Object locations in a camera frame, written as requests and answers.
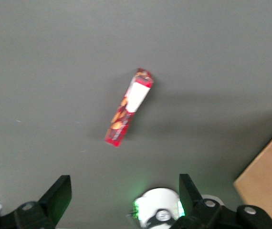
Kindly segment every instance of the wooden board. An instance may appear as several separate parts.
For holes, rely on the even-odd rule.
[[[272,218],[272,141],[234,182],[246,204],[264,209]]]

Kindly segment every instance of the screw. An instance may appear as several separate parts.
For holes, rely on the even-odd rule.
[[[251,208],[251,207],[246,207],[244,209],[244,211],[246,211],[247,213],[251,214],[251,215],[255,215],[256,214],[256,210]]]
[[[216,206],[215,202],[211,201],[211,200],[206,200],[205,204],[207,207],[213,208],[214,206]]]
[[[22,207],[22,210],[27,211],[27,210],[30,210],[32,207],[33,207],[33,204],[28,203]]]

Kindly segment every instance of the black bracket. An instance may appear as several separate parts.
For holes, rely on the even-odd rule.
[[[39,201],[0,217],[0,229],[55,229],[71,198],[70,176],[61,176]]]
[[[241,205],[237,212],[212,199],[203,199],[188,174],[179,177],[179,197],[185,211],[170,229],[272,229],[261,208]]]

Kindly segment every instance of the green light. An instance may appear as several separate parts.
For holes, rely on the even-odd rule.
[[[139,212],[139,205],[138,205],[137,201],[134,201],[133,205],[134,205],[133,206],[133,218],[136,219],[136,218],[139,217],[139,214],[138,214],[138,212]]]
[[[178,201],[178,213],[179,213],[179,217],[185,216],[185,211],[180,201]]]

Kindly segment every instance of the red snack box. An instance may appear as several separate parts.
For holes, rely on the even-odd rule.
[[[135,112],[146,97],[153,82],[150,72],[138,68],[106,133],[105,141],[107,143],[115,147],[120,146]]]

